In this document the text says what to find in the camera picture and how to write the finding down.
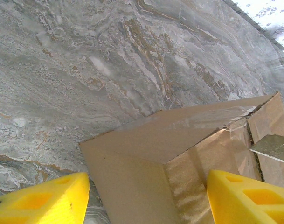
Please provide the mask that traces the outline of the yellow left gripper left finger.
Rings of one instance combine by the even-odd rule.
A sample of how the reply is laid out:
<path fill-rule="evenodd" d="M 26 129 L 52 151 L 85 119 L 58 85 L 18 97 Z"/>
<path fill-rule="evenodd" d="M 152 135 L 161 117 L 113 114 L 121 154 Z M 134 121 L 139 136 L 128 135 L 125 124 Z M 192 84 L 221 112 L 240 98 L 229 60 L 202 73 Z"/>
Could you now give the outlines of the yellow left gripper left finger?
<path fill-rule="evenodd" d="M 0 196 L 0 224 L 82 224 L 87 173 L 78 172 Z"/>

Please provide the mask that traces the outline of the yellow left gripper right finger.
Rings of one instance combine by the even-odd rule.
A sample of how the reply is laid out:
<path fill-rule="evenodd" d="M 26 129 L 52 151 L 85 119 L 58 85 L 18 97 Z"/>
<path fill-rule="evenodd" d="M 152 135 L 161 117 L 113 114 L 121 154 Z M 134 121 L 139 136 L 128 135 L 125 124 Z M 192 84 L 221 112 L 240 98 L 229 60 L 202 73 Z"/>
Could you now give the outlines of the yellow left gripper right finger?
<path fill-rule="evenodd" d="M 284 188 L 210 170 L 207 194 L 216 224 L 284 224 Z"/>

